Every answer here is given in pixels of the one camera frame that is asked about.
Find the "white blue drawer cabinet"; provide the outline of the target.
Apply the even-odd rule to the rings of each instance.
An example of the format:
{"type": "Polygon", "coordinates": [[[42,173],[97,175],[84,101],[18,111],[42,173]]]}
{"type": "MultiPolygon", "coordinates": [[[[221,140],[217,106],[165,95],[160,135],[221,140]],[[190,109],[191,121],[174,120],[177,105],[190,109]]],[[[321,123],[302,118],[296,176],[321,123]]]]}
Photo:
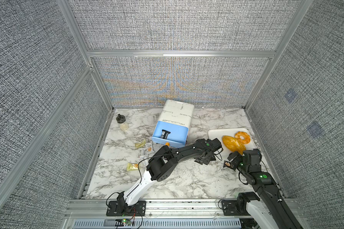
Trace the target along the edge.
{"type": "Polygon", "coordinates": [[[151,137],[152,141],[162,145],[169,142],[174,148],[184,147],[187,143],[194,108],[195,106],[189,103],[167,100],[159,115],[151,137]],[[167,139],[161,139],[162,130],[171,132],[167,139]]]}

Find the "black cookie packet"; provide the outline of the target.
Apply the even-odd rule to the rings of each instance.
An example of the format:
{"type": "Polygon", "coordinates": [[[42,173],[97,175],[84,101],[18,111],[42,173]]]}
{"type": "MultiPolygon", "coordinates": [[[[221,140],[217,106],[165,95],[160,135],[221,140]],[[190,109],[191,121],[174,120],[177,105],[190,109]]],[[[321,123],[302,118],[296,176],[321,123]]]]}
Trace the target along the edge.
{"type": "Polygon", "coordinates": [[[161,139],[167,139],[167,138],[168,138],[168,135],[169,135],[170,133],[171,133],[170,131],[162,130],[161,139]]]}

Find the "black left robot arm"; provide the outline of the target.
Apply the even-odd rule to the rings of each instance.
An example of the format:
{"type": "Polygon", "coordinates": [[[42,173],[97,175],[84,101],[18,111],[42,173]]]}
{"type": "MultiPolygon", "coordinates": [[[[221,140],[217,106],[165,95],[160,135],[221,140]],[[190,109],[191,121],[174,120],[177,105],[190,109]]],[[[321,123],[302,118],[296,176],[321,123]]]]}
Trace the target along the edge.
{"type": "Polygon", "coordinates": [[[199,139],[182,148],[163,146],[148,158],[148,165],[140,179],[130,189],[118,195],[118,204],[125,208],[136,205],[153,184],[166,180],[180,162],[194,159],[200,165],[208,165],[221,149],[222,144],[217,138],[199,139]]]}

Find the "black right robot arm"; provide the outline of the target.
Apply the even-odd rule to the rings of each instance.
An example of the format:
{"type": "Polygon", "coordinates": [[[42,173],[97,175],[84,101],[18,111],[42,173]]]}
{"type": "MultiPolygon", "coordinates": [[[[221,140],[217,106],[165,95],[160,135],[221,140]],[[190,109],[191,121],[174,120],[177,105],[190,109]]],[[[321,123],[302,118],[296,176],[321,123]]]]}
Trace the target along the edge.
{"type": "Polygon", "coordinates": [[[261,229],[302,229],[272,175],[262,171],[261,160],[258,149],[229,154],[224,167],[238,171],[254,191],[239,193],[234,202],[221,201],[224,215],[250,215],[261,229]]]}

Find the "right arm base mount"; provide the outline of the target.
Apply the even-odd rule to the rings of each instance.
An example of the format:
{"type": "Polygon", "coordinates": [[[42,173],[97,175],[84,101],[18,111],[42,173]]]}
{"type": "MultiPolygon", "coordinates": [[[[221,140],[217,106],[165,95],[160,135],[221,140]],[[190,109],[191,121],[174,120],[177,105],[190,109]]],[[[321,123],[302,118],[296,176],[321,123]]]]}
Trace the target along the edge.
{"type": "Polygon", "coordinates": [[[236,200],[221,199],[218,206],[222,209],[224,216],[249,216],[246,210],[247,204],[260,198],[255,192],[239,193],[236,200]]]}

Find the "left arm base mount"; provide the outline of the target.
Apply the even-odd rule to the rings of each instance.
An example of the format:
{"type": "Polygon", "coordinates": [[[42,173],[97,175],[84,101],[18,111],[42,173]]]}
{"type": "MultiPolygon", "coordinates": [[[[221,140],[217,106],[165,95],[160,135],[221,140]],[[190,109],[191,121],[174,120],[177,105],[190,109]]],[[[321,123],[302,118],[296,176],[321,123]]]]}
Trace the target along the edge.
{"type": "Polygon", "coordinates": [[[128,216],[128,215],[139,215],[144,217],[146,211],[146,201],[138,201],[134,205],[128,205],[124,198],[124,192],[112,193],[106,200],[106,216],[128,216]],[[118,194],[116,200],[111,200],[111,196],[118,194]]]}

